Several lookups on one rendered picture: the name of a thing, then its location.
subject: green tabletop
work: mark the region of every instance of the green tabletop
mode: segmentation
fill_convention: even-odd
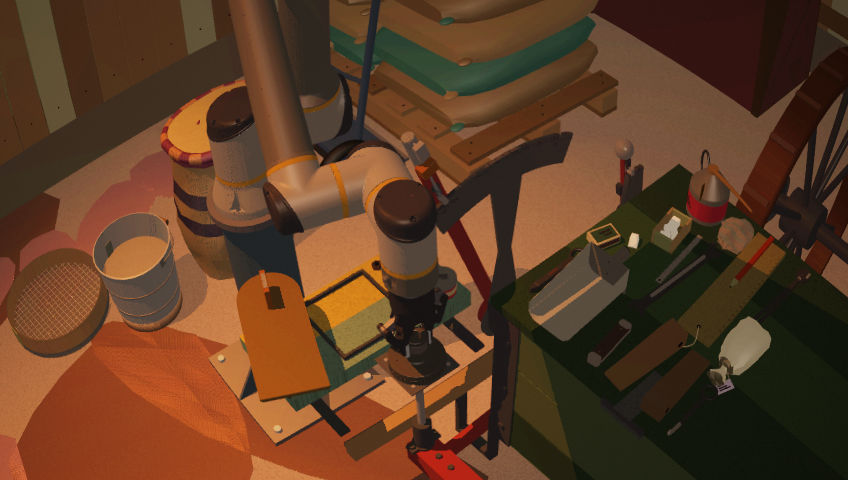
[[[619,392],[604,372],[662,323],[679,319],[735,258],[724,252],[643,314],[629,308],[633,299],[658,286],[654,279],[683,250],[679,246],[673,254],[663,251],[650,243],[650,233],[670,207],[686,211],[691,175],[678,165],[596,224],[612,223],[621,233],[622,244],[608,249],[610,253],[627,248],[625,243],[633,232],[642,242],[638,249],[631,249],[625,263],[630,269],[625,293],[571,340],[559,341],[530,317],[528,304],[533,295],[528,287],[572,249],[584,247],[585,235],[493,296],[493,305],[524,334],[519,347],[520,382],[529,381],[558,406],[557,420],[562,422],[568,442],[565,453],[577,478],[848,477],[848,297],[814,272],[765,320],[771,347],[743,375],[732,377],[736,389],[705,403],[674,435],[666,432],[700,398],[701,387],[709,383],[706,375],[661,422],[645,413],[637,415],[634,422],[645,431],[640,440],[601,408],[601,398],[615,404],[636,385]],[[727,216],[746,218],[732,205]],[[715,242],[718,230],[718,226],[696,224],[681,245],[695,235],[706,241],[678,269],[700,255],[707,242]],[[765,306],[804,265],[787,253],[712,347],[698,342],[694,350],[716,368],[724,336],[740,319]],[[633,325],[632,332],[599,368],[592,367],[587,354],[622,318]],[[673,355],[656,371],[666,374],[683,355]],[[517,415],[516,421],[522,424],[528,419]],[[539,423],[531,430],[544,429]]]

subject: wooden pallet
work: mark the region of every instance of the wooden pallet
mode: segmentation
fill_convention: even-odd
[[[359,76],[362,67],[337,52],[331,62],[339,70]],[[359,101],[359,85],[348,82],[353,104]],[[430,150],[439,170],[455,183],[462,183],[474,171],[489,162],[489,155],[518,139],[530,140],[559,132],[559,117],[585,106],[603,117],[614,111],[618,102],[618,80],[599,70],[587,72],[558,92],[509,115],[462,139],[450,125],[424,113],[413,102],[372,78],[368,89],[368,118],[400,139],[405,132],[415,136]]]

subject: green sack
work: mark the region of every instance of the green sack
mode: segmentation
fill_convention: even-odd
[[[365,59],[365,44],[362,43],[357,45],[353,43],[354,40],[355,39],[353,37],[343,33],[336,27],[330,27],[330,41],[333,42],[333,50],[337,51],[348,60],[356,62],[357,65],[362,65],[362,62]],[[379,65],[380,62],[382,62],[382,60],[376,54],[371,57],[372,67]]]
[[[488,62],[472,63],[465,67],[460,67],[385,27],[377,32],[374,52],[439,95],[447,92],[457,92],[460,96],[476,95],[502,87],[568,55],[589,39],[593,28],[595,22],[586,17],[512,55]],[[365,45],[357,46],[362,47],[362,52],[365,51]]]

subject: small wooden box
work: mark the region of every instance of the small wooden box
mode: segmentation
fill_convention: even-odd
[[[662,229],[670,220],[671,217],[677,217],[680,219],[680,228],[677,229],[677,236],[674,237],[674,240],[666,237],[662,234]],[[668,213],[665,214],[660,223],[654,227],[654,230],[651,232],[651,243],[662,248],[668,253],[674,253],[677,249],[677,246],[680,245],[680,242],[689,235],[689,232],[692,230],[692,218],[688,215],[684,215],[680,210],[672,207],[668,209]]]

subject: red pencil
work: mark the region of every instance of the red pencil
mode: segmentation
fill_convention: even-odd
[[[753,267],[754,264],[757,263],[757,260],[760,259],[760,257],[763,255],[763,252],[766,251],[768,246],[771,245],[771,242],[773,242],[773,241],[774,241],[774,237],[769,237],[769,239],[766,240],[766,243],[764,243],[763,246],[760,247],[759,250],[757,250],[757,253],[755,253],[754,256],[751,257],[750,260],[748,260],[748,263],[746,263],[745,266],[742,267],[742,271],[739,272],[738,274],[736,274],[736,276],[730,282],[731,287],[735,287],[736,284],[739,283],[740,280],[742,280],[742,277],[744,277],[745,274],[748,273],[748,270],[750,270],[751,267]]]

